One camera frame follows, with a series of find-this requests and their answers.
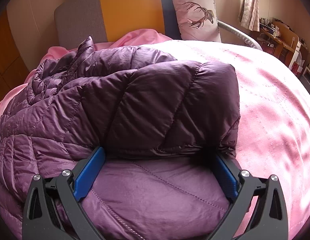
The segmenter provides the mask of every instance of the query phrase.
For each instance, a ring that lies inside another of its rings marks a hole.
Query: white pillowcase
[[[183,40],[221,42],[214,0],[173,0],[173,4]]]

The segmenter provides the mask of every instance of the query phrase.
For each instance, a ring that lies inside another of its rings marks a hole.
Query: purple down jacket
[[[229,205],[205,156],[235,156],[238,123],[231,65],[95,51],[88,38],[41,64],[1,116],[0,214],[21,239],[32,177],[57,176],[101,145],[106,163],[82,206],[106,239],[198,239]]]

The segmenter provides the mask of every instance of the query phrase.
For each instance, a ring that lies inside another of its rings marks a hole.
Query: floral curtain
[[[259,31],[258,0],[243,0],[238,20],[242,27],[251,31]]]

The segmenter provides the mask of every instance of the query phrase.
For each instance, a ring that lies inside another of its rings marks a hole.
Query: headboard
[[[95,43],[110,42],[137,29],[154,29],[181,40],[172,0],[67,0],[54,17],[60,46],[67,49],[76,48],[88,36]],[[220,21],[218,26],[261,49],[236,28]]]

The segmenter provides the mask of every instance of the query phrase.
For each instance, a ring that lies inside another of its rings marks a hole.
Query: pink fabric
[[[117,48],[121,46],[139,46],[143,44],[155,44],[164,41],[170,41],[171,38],[158,33],[152,29],[140,29],[127,33],[116,42],[103,42],[94,44],[95,50]],[[41,62],[45,59],[59,59],[70,51],[76,49],[67,50],[64,47],[50,47],[47,54],[42,58]]]
[[[25,81],[24,81],[24,84],[31,81],[31,79],[32,79],[33,75],[35,74],[35,72],[36,72],[36,69],[33,69],[33,70],[28,74],[28,76],[26,77],[26,79],[25,79]]]
[[[179,60],[217,60],[234,66],[241,114],[236,159],[254,176],[279,176],[292,239],[310,215],[310,95],[300,81],[278,59],[257,49],[203,41],[145,46]]]

